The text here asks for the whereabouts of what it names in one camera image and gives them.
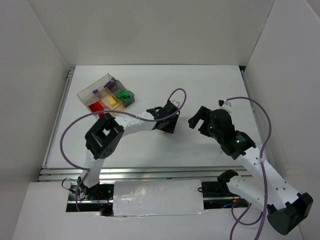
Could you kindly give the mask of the purple curved lego base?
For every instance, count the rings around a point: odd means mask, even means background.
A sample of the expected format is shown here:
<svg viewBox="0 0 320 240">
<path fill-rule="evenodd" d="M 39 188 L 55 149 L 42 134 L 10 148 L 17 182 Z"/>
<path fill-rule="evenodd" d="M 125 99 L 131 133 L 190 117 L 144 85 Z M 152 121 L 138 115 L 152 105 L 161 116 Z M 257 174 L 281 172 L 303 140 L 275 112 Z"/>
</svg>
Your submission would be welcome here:
<svg viewBox="0 0 320 240">
<path fill-rule="evenodd" d="M 109 88 L 109 89 L 112 88 L 113 86 L 114 86 L 114 82 L 111 80 L 104 85 L 105 88 Z"/>
</svg>

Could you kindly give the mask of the clear plastic bin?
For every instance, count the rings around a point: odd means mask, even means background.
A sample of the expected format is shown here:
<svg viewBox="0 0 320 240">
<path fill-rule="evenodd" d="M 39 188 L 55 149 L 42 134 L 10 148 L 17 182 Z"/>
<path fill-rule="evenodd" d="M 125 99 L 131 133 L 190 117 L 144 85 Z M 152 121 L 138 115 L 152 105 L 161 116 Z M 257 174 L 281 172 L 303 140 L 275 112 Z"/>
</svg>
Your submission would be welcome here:
<svg viewBox="0 0 320 240">
<path fill-rule="evenodd" d="M 105 84 L 110 80 L 115 80 L 113 76 L 111 76 L 109 73 L 103 76 L 102 78 L 98 79 L 96 82 L 92 83 L 85 89 L 81 90 L 79 93 L 77 93 L 77 97 L 79 100 L 87 107 L 87 109 L 91 112 L 89 109 L 89 105 L 99 102 L 99 99 L 95 94 L 93 94 L 93 90 L 100 90 L 104 88 Z"/>
</svg>

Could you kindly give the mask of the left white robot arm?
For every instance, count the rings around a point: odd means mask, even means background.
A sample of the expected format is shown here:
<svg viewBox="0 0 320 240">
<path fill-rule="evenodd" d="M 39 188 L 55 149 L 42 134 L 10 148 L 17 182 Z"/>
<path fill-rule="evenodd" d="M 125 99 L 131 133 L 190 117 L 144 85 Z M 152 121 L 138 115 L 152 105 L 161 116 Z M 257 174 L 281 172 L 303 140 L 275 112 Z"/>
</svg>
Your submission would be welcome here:
<svg viewBox="0 0 320 240">
<path fill-rule="evenodd" d="M 164 107 L 155 107 L 136 116 L 112 116 L 105 113 L 85 134 L 85 170 L 78 177 L 81 194 L 92 199 L 100 185 L 100 172 L 106 158 L 116 150 L 121 138 L 142 131 L 160 130 L 172 134 L 180 112 L 168 101 Z"/>
</svg>

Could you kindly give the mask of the yellow curved lego brick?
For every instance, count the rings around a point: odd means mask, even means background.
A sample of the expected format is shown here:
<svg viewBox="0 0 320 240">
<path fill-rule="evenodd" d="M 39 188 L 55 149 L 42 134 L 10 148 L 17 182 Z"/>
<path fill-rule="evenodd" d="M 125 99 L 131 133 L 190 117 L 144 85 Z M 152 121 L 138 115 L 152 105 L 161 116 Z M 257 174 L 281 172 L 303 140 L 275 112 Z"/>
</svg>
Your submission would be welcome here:
<svg viewBox="0 0 320 240">
<path fill-rule="evenodd" d="M 107 102 L 108 102 L 109 105 L 112 106 L 112 107 L 114 107 L 114 106 L 117 105 L 116 100 L 115 100 L 112 96 L 110 96 L 110 97 L 107 98 Z"/>
</svg>

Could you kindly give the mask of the red rounded lego block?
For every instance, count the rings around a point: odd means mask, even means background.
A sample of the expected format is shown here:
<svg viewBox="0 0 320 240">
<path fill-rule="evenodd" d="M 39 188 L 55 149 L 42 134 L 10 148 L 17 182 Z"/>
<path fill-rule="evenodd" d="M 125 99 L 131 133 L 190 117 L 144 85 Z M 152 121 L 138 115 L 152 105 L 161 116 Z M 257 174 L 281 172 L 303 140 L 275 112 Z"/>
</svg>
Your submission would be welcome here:
<svg viewBox="0 0 320 240">
<path fill-rule="evenodd" d="M 99 111 L 103 111 L 103 110 L 104 110 L 104 107 L 103 107 L 98 101 L 90 104 L 90 105 L 88 106 L 88 108 L 90 109 L 90 111 L 91 111 L 92 113 L 96 113 L 96 112 L 99 112 Z"/>
</svg>

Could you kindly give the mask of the white foil tape panel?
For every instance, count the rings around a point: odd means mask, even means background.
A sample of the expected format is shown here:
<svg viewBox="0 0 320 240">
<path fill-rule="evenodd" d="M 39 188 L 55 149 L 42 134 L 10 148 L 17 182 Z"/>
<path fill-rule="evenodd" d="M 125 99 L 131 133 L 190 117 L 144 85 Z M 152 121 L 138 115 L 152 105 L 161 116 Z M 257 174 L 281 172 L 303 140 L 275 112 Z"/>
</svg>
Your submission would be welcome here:
<svg viewBox="0 0 320 240">
<path fill-rule="evenodd" d="M 113 191 L 113 215 L 124 217 L 184 216 L 205 212 L 201 181 L 117 181 Z"/>
</svg>

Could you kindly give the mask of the green long lego brick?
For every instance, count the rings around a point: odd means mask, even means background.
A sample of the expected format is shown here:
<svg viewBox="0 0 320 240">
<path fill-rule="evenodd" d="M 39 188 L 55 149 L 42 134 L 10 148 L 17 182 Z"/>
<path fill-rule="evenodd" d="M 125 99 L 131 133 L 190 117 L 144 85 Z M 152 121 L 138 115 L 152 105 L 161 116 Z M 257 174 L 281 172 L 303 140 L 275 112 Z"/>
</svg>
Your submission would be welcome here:
<svg viewBox="0 0 320 240">
<path fill-rule="evenodd" d="M 122 91 L 117 95 L 117 97 L 121 99 L 123 102 L 126 102 L 130 99 L 131 96 L 128 92 Z"/>
</svg>

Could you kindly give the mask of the red curved lego brick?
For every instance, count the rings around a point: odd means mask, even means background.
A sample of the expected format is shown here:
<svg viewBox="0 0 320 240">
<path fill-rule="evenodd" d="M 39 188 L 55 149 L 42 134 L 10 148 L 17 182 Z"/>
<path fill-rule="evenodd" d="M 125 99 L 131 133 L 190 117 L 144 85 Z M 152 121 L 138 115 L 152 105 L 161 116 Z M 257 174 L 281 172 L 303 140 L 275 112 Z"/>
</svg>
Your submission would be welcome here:
<svg viewBox="0 0 320 240">
<path fill-rule="evenodd" d="M 97 101 L 95 104 L 96 111 L 103 111 L 104 107 Z"/>
</svg>

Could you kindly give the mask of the grey smoked plastic bin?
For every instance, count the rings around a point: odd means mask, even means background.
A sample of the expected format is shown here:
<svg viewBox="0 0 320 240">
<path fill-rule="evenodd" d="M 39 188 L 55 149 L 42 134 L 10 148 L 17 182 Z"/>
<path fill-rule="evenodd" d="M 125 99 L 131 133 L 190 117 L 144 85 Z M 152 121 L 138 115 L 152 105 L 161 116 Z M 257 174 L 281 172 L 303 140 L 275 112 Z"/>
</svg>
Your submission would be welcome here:
<svg viewBox="0 0 320 240">
<path fill-rule="evenodd" d="M 135 94 L 127 90 L 119 80 L 109 80 L 105 87 L 107 87 L 117 99 L 122 101 L 124 108 L 129 107 L 135 102 Z"/>
</svg>

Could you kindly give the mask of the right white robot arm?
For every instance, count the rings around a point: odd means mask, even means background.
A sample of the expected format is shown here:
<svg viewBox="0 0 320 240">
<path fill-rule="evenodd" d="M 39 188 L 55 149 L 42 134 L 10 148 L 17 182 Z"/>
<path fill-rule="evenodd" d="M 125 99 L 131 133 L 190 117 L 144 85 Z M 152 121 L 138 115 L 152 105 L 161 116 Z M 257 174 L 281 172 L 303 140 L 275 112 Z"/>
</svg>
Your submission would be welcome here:
<svg viewBox="0 0 320 240">
<path fill-rule="evenodd" d="M 258 189 L 234 170 L 222 173 L 218 182 L 264 212 L 269 224 L 281 235 L 287 235 L 307 218 L 314 202 L 311 195 L 300 193 L 268 161 L 260 158 L 261 151 L 255 142 L 245 132 L 235 129 L 226 109 L 210 110 L 201 106 L 188 120 L 189 127 L 194 129 L 199 121 L 203 123 L 198 131 L 215 139 L 222 151 L 242 165 L 255 180 L 261 181 L 263 187 Z"/>
</svg>

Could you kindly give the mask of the green lego brick with studs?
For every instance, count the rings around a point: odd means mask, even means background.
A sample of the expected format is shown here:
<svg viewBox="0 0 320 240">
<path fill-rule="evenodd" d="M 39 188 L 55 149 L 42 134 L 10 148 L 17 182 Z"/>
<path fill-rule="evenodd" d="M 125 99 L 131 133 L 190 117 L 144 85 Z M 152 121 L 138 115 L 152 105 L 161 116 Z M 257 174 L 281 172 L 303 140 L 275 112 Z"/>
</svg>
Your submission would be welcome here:
<svg viewBox="0 0 320 240">
<path fill-rule="evenodd" d="M 127 99 L 127 98 L 130 98 L 130 94 L 126 91 L 120 91 L 119 93 L 116 94 L 116 97 L 118 99 Z"/>
</svg>

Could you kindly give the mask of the orange plastic bin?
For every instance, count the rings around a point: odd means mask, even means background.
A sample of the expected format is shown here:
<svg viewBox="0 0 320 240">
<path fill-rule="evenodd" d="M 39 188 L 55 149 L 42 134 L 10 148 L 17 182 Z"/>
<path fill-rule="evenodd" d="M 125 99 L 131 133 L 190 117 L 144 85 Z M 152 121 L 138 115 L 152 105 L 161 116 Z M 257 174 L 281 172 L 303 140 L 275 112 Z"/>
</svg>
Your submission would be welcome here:
<svg viewBox="0 0 320 240">
<path fill-rule="evenodd" d="M 107 87 L 101 88 L 95 93 L 105 110 L 123 111 L 124 103 L 117 98 Z"/>
</svg>

